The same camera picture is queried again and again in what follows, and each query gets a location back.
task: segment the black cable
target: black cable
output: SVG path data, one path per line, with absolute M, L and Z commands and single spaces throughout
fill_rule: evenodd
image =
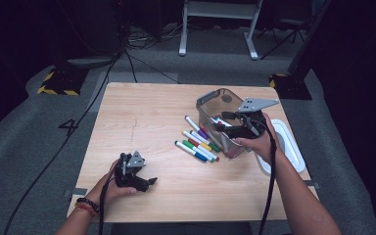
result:
M 167 78 L 169 78 L 170 80 L 172 80 L 172 81 L 176 82 L 177 84 L 181 84 L 181 83 L 180 83 L 179 81 L 177 81 L 177 80 L 173 79 L 172 77 L 170 77 L 170 76 L 166 75 L 166 74 L 165 74 L 165 73 L 163 73 L 162 71 L 160 71 L 160 70 L 158 70 L 158 69 L 155 69 L 155 68 L 153 68 L 153 67 L 149 66 L 149 65 L 148 65 L 148 64 L 146 64 L 145 62 L 143 62 L 143 61 L 141 61 L 141 60 L 139 60 L 139 59 L 137 59 L 137 58 L 135 58 L 135 57 L 133 57 L 133 56 L 130 56 L 129 54 L 127 54 L 127 56 L 129 56 L 129 57 L 131 57 L 131 58 L 132 58 L 133 60 L 136 60 L 136 61 L 138 61 L 138 62 L 142 63 L 143 65 L 145 65 L 145 66 L 147 66 L 147 67 L 151 68 L 152 70 L 159 72 L 160 74 L 162 74 L 162 75 L 166 76 Z
M 267 133 L 270 137 L 270 161 L 271 161 L 270 181 L 269 181 L 269 185 L 268 185 L 266 205 L 265 205 L 265 208 L 264 208 L 263 217 L 261 219 L 260 228 L 259 228 L 259 231 L 258 231 L 258 235 L 262 235 L 265 223 L 267 221 L 268 212 L 270 210 L 271 199 L 272 199 L 272 196 L 273 196 L 274 180 L 276 178 L 276 160 L 275 160 L 276 141 L 274 140 L 273 134 L 271 133 L 270 129 L 267 127 L 266 124 L 264 124 L 264 123 L 262 123 L 258 120 L 250 119 L 249 117 L 246 117 L 246 116 L 244 116 L 244 118 L 247 119 L 249 122 L 254 122 L 254 123 L 261 125 L 267 131 Z
M 118 60 L 118 57 L 116 57 L 115 60 L 112 61 L 111 65 L 109 66 L 108 68 L 108 71 L 106 73 L 106 76 L 105 76 L 105 79 L 103 80 L 103 83 L 102 85 L 100 86 L 99 88 L 99 91 L 97 92 L 96 96 L 94 97 L 93 101 L 91 102 L 91 104 L 88 106 L 87 110 L 84 112 L 84 114 L 81 116 L 81 118 L 79 119 L 79 121 L 77 122 L 76 124 L 76 128 L 73 128 L 71 130 L 71 133 L 70 135 L 67 136 L 66 140 L 63 142 L 63 144 L 61 145 L 61 147 L 57 150 L 56 154 L 53 156 L 53 158 L 48 162 L 48 164 L 46 166 L 44 166 L 44 168 L 41 170 L 41 172 L 39 172 L 38 176 L 36 176 L 36 178 L 33 180 L 33 182 L 31 183 L 31 185 L 28 187 L 28 189 L 25 191 L 25 193 L 23 194 L 23 196 L 21 197 L 20 201 L 18 202 L 17 206 L 15 207 L 14 211 L 12 212 L 11 214 L 11 217 L 9 218 L 8 220 L 8 223 L 5 227 L 5 232 L 4 232 L 4 235 L 8 234 L 8 231 L 9 231 L 9 228 L 11 226 L 11 223 L 15 217 L 15 214 L 17 213 L 18 209 L 20 208 L 21 204 L 23 203 L 24 199 L 26 198 L 26 196 L 28 195 L 28 193 L 30 192 L 30 190 L 33 188 L 33 186 L 35 185 L 35 183 L 39 180 L 39 178 L 42 176 L 42 174 L 44 174 L 44 172 L 47 170 L 47 168 L 51 165 L 51 163 L 59 156 L 59 154 L 61 153 L 61 151 L 64 149 L 64 147 L 67 145 L 67 143 L 69 142 L 70 138 L 72 137 L 72 135 L 74 134 L 74 132 L 77 130 L 78 128 L 78 125 L 81 123 L 81 121 L 84 119 L 84 117 L 87 115 L 87 113 L 89 112 L 90 108 L 93 106 L 94 102 L 96 101 L 97 97 L 99 96 L 102 88 L 104 87 L 104 84 L 107 80 L 107 77 L 108 77 L 108 74 L 110 72 L 110 70 L 112 69 L 113 65 L 115 64 L 115 62 Z
M 129 42 L 126 45 L 126 47 L 129 50 L 141 50 L 141 49 L 152 48 L 153 46 L 157 45 L 158 43 L 167 42 L 167 41 L 175 38 L 176 36 L 181 36 L 181 34 L 176 35 L 176 32 L 182 30 L 182 27 L 183 27 L 183 24 L 180 24 L 180 25 L 177 25 L 174 29 L 170 29 L 169 31 L 162 32 L 161 40 L 158 40 L 158 38 L 155 38 L 155 37 L 152 37 L 152 36 L 147 37 L 147 36 L 145 36 L 145 34 L 142 31 L 132 31 L 129 35 Z M 189 31 L 190 28 L 191 28 L 191 25 L 188 25 L 188 33 L 192 32 L 192 31 Z M 136 41 L 141 41 L 141 40 L 144 41 L 143 45 L 134 45 L 134 44 L 131 43 L 132 41 L 136 42 Z
M 129 54 L 127 53 L 126 50 L 124 51 L 124 53 L 126 53 L 126 56 L 127 56 L 127 58 L 129 59 L 130 66 L 132 67 L 133 78 L 135 79 L 135 82 L 138 83 L 138 82 L 137 82 L 137 79 L 136 79 L 136 74 L 135 74 L 135 69 L 134 69 L 134 67 L 133 67 L 132 59 L 130 59 L 130 56 L 129 56 Z
M 106 193 L 108 192 L 109 184 L 114 178 L 111 178 L 115 173 L 115 170 L 118 168 L 119 161 L 115 164 L 115 167 L 110 172 L 108 178 L 106 179 L 105 185 L 103 185 L 102 192 L 100 193 L 100 205 L 99 205 L 99 235 L 103 234 L 103 225 L 105 223 L 105 199 Z

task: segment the hand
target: hand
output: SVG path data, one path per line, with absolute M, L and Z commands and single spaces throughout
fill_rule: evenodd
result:
M 273 138 L 276 142 L 276 152 L 277 151 L 282 151 L 279 148 L 279 140 L 277 139 L 276 131 L 274 130 L 273 125 L 271 124 L 270 117 L 263 113 L 264 118 L 266 120 L 266 124 L 268 129 L 273 135 Z M 250 148 L 253 151 L 255 151 L 259 156 L 263 158 L 265 162 L 267 162 L 269 165 L 271 165 L 271 160 L 270 160 L 270 136 L 265 131 L 262 136 L 256 138 L 256 139 L 246 139 L 246 138 L 236 138 L 234 140 L 237 144 L 240 144 L 246 148 Z
M 107 174 L 105 174 L 97 184 L 94 186 L 94 188 L 85 196 L 87 199 L 91 200 L 93 203 L 100 205 L 100 194 L 102 192 L 103 186 L 106 183 L 107 178 L 109 177 L 112 170 L 114 170 L 114 167 L 118 160 L 116 160 L 114 163 L 112 163 L 112 166 Z M 119 188 L 116 185 L 116 182 L 114 180 L 111 180 L 109 183 L 108 191 L 106 192 L 106 198 L 105 198 L 105 204 L 108 204 L 111 202 L 114 198 L 135 194 L 137 190 L 132 187 L 122 187 Z

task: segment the white tray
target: white tray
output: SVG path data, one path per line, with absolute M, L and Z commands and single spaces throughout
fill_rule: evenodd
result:
M 286 126 L 285 122 L 280 119 L 272 119 L 271 123 L 276 131 L 276 134 L 279 139 L 280 148 L 285 153 L 286 157 L 288 157 L 289 161 L 291 162 L 292 166 L 295 170 L 300 173 L 304 171 L 306 168 L 305 161 L 302 158 L 301 151 L 299 151 L 298 145 L 296 144 L 295 139 L 293 138 L 291 132 L 289 131 L 288 127 Z M 256 154 L 258 158 L 258 162 L 264 173 L 270 174 L 271 167 L 267 164 L 261 156 Z

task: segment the bracelet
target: bracelet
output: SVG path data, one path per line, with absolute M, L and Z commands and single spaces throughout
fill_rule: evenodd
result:
M 91 206 L 94 212 L 99 212 L 99 206 L 97 206 L 95 203 L 91 202 L 91 200 L 86 198 L 79 198 L 76 201 L 77 203 L 85 203 Z
M 97 213 L 96 213 L 92 208 L 90 208 L 89 205 L 87 205 L 87 204 L 84 204 L 84 203 L 75 203 L 74 206 L 75 206 L 76 208 L 78 208 L 78 209 L 83 209 L 83 210 L 88 211 L 88 212 L 91 214 L 92 217 L 94 217 L 94 216 L 97 214 Z

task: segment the wooden table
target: wooden table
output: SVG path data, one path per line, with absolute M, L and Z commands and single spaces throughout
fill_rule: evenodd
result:
M 253 153 L 218 163 L 201 163 L 174 145 L 198 121 L 199 97 L 227 88 L 242 99 L 277 99 L 269 87 L 110 83 L 102 101 L 76 188 L 90 190 L 120 153 L 139 151 L 146 166 L 138 176 L 158 181 L 146 193 L 120 198 L 105 213 L 106 222 L 260 220 L 269 176 Z M 281 104 L 263 110 L 289 127 Z M 307 170 L 301 177 L 310 180 Z M 73 195 L 69 213 L 75 200 Z M 277 185 L 268 219 L 286 219 Z

